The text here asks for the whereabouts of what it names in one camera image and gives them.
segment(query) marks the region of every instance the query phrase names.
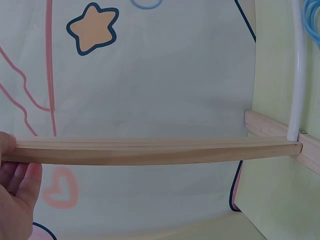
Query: wooden stick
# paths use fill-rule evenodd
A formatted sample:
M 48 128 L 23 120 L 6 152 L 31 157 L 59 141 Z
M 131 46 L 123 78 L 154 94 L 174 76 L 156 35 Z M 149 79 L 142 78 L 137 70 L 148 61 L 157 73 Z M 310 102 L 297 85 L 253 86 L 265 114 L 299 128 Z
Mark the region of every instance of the wooden stick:
M 60 165 L 176 165 L 262 159 L 300 154 L 284 137 L 19 139 L 5 161 Z
M 249 132 L 258 137 L 285 137 L 288 131 L 287 125 L 252 110 L 245 112 L 245 125 Z M 302 133 L 298 141 L 303 148 L 301 154 L 294 158 L 320 175 L 320 141 Z

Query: blue line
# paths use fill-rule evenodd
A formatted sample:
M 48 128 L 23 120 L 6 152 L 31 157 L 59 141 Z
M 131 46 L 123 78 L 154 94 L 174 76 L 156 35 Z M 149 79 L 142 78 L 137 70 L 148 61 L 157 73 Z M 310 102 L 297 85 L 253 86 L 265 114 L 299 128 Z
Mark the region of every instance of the blue line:
M 234 206 L 232 205 L 232 197 L 234 195 L 234 189 L 235 189 L 236 181 L 237 181 L 237 178 L 238 178 L 238 175 L 239 175 L 240 168 L 241 168 L 242 164 L 243 164 L 243 161 L 241 160 L 239 162 L 239 165 L 238 165 L 237 169 L 236 169 L 235 176 L 234 176 L 234 179 L 233 179 L 233 182 L 232 182 L 232 186 L 231 186 L 231 189 L 230 189 L 229 207 L 234 212 L 241 212 L 241 210 L 235 209 Z
M 239 11 L 240 11 L 240 13 L 241 13 L 241 15 L 242 15 L 243 20 L 245 21 L 245 24 L 246 24 L 246 26 L 248 27 L 248 29 L 249 29 L 252 37 L 253 37 L 254 42 L 256 42 L 256 35 L 255 35 L 254 31 L 252 30 L 252 27 L 251 27 L 251 25 L 250 25 L 250 23 L 249 23 L 246 15 L 245 15 L 244 11 L 242 10 L 242 8 L 241 8 L 238 0 L 234 0 L 234 2 L 235 2 L 236 6 L 238 7 L 238 9 L 239 9 Z
M 50 236 L 52 237 L 53 240 L 58 240 L 58 238 L 54 235 L 54 233 L 52 231 L 50 231 L 47 227 L 45 227 L 45 226 L 43 226 L 40 223 L 37 223 L 35 221 L 32 223 L 32 225 L 45 230 L 48 234 L 50 234 Z
M 137 7 L 138 9 L 142 9 L 142 10 L 151 10 L 151 9 L 155 9 L 157 7 L 159 7 L 159 5 L 162 3 L 162 0 L 158 0 L 158 2 L 154 5 L 151 5 L 151 6 L 142 6 L 138 3 L 136 3 L 136 0 L 131 0 L 131 3 Z

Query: light blue circle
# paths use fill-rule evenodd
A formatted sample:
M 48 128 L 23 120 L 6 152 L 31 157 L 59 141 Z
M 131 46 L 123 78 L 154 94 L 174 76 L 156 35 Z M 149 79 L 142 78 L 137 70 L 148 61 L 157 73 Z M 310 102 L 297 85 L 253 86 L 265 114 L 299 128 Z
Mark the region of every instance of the light blue circle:
M 320 48 L 320 34 L 317 32 L 316 13 L 320 7 L 320 0 L 306 0 L 302 11 L 302 20 L 306 32 Z
M 158 0 L 158 2 L 154 5 L 151 5 L 151 6 L 142 6 L 138 3 L 136 3 L 136 0 L 131 0 L 131 3 L 137 7 L 138 9 L 143 9 L 143 10 L 151 10 L 151 9 L 155 9 L 157 7 L 159 7 L 159 5 L 162 3 L 162 0 Z

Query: heart outline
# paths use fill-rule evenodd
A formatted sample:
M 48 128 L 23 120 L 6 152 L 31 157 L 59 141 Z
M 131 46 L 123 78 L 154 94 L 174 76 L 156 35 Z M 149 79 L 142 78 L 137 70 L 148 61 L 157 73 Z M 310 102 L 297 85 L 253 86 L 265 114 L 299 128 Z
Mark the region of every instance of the heart outline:
M 69 200 L 56 200 L 52 198 L 53 194 L 62 193 L 59 181 L 61 177 L 65 177 L 68 182 L 70 192 Z M 43 200 L 45 203 L 56 209 L 72 209 L 77 205 L 78 199 L 78 183 L 73 172 L 69 168 L 63 166 L 55 168 L 52 175 L 52 186 L 43 191 Z

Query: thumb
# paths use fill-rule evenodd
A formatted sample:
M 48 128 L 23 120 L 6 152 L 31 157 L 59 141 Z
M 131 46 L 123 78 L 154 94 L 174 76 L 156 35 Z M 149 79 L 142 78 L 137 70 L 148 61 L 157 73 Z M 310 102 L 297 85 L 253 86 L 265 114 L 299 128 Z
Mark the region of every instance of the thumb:
M 1 156 L 9 154 L 16 147 L 17 141 L 14 136 L 0 131 L 0 159 Z

